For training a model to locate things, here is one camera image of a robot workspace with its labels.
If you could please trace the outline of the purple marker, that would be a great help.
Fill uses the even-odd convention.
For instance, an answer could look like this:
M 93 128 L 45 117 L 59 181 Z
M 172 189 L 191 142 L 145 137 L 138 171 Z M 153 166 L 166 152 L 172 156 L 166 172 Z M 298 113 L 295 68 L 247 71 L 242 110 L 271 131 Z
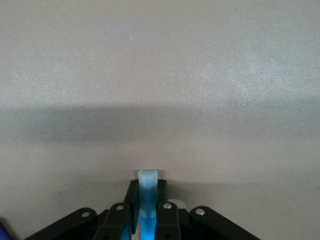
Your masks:
M 0 240 L 14 240 L 4 220 L 0 217 Z

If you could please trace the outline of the blue marker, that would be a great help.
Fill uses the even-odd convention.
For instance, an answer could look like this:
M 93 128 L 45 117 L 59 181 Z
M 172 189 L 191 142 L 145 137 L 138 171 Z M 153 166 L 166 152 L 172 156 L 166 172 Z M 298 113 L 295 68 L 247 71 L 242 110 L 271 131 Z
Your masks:
M 158 172 L 144 169 L 138 172 L 140 200 L 140 239 L 154 240 L 157 222 Z

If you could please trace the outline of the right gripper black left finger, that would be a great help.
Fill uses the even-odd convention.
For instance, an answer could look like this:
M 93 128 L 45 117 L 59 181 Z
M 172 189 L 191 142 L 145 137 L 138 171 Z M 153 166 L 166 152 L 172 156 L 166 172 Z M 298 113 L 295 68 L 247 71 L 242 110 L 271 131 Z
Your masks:
M 84 207 L 39 230 L 25 240 L 131 240 L 140 209 L 139 181 L 132 180 L 122 202 L 98 214 Z

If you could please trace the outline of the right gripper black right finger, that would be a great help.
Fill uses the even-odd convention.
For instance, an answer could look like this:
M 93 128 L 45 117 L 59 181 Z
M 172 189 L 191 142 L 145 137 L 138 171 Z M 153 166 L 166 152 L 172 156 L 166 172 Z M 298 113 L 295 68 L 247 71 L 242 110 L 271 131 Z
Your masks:
M 241 226 L 207 206 L 190 211 L 169 201 L 168 183 L 157 183 L 154 240 L 260 240 Z

